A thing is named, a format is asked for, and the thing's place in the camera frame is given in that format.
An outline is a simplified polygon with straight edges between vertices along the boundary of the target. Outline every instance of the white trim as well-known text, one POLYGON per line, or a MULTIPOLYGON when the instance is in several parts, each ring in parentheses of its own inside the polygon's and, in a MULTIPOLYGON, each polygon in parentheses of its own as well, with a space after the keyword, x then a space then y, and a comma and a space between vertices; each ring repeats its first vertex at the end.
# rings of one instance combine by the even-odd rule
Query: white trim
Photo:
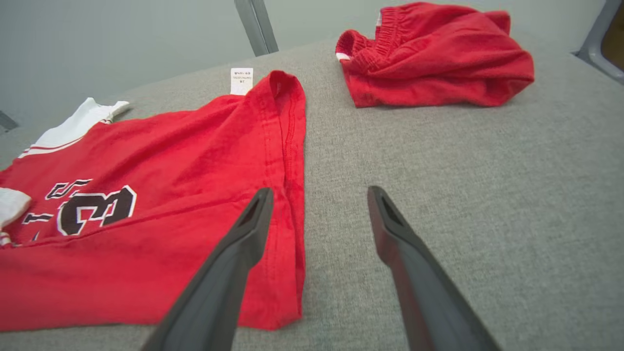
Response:
POLYGON ((11 237, 5 232, 0 232, 0 246, 9 245, 11 243, 11 237))
POLYGON ((23 192, 0 187, 0 230, 21 216, 30 204, 31 197, 23 192))
POLYGON ((338 61, 340 61, 340 60, 350 60, 351 56, 349 56, 347 54, 343 54, 342 52, 337 52, 336 53, 336 58, 338 59, 338 61))
POLYGON ((88 97, 65 122, 56 128, 48 129, 18 159, 37 154, 49 154, 63 150, 87 134, 89 129, 99 122, 110 122, 117 114, 129 106, 127 101, 117 101, 113 106, 103 106, 88 97))

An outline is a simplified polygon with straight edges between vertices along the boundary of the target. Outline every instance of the jersey lettering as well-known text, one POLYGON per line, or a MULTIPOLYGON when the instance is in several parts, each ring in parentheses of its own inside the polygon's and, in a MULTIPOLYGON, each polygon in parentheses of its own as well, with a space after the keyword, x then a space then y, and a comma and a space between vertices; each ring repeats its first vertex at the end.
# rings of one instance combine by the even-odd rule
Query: jersey lettering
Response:
POLYGON ((82 187, 87 185, 93 179, 78 179, 77 181, 70 183, 56 183, 50 192, 46 195, 46 200, 60 199, 67 195, 73 187, 82 187))
POLYGON ((28 224, 30 222, 47 222, 48 220, 51 220, 53 217, 54 217, 53 214, 48 214, 48 213, 34 214, 30 212, 26 215, 26 217, 24 217, 22 224, 28 224))
POLYGON ((76 192, 59 208, 57 228, 63 235, 78 235, 87 221, 99 220, 102 227, 132 217, 136 200, 137 194, 129 185, 108 195, 76 192), (87 210, 91 210, 91 214, 83 218, 87 210))

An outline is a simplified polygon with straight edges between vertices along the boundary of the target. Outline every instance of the gray wall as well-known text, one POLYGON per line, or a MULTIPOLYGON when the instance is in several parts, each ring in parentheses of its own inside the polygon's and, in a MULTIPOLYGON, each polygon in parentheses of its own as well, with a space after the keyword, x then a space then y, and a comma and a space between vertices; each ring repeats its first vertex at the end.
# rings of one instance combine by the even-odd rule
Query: gray wall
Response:
MULTIPOLYGON (((338 37, 345 29, 374 35, 379 9, 410 0, 265 0, 280 50, 338 37)), ((511 14, 512 32, 524 30, 562 50, 580 49, 605 0, 429 0, 511 14)))
POLYGON ((33 134, 86 97, 248 57, 232 0, 0 0, 0 110, 33 134))

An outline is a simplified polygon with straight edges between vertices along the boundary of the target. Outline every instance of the metal frame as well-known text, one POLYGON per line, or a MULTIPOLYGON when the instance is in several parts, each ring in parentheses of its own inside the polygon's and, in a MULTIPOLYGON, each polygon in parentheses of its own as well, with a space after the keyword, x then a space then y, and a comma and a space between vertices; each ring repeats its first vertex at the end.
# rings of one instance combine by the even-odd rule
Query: metal frame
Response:
POLYGON ((256 56, 278 52, 264 0, 234 0, 240 21, 256 56))
POLYGON ((15 128, 17 128, 17 123, 4 112, 0 111, 0 131, 8 132, 15 128))
POLYGON ((621 5, 622 0, 606 1, 605 7, 600 11, 592 30, 587 35, 577 56, 618 81, 620 84, 624 84, 624 72, 602 56, 602 40, 609 30, 613 17, 615 17, 621 5))

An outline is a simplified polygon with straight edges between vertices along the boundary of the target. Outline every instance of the clothing tag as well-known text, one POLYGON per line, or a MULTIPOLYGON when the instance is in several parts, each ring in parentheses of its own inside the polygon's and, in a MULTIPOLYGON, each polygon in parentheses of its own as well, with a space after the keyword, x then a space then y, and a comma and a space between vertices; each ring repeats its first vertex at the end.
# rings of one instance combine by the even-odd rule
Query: clothing tag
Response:
POLYGON ((233 68, 230 94, 246 95, 253 87, 253 68, 233 68))

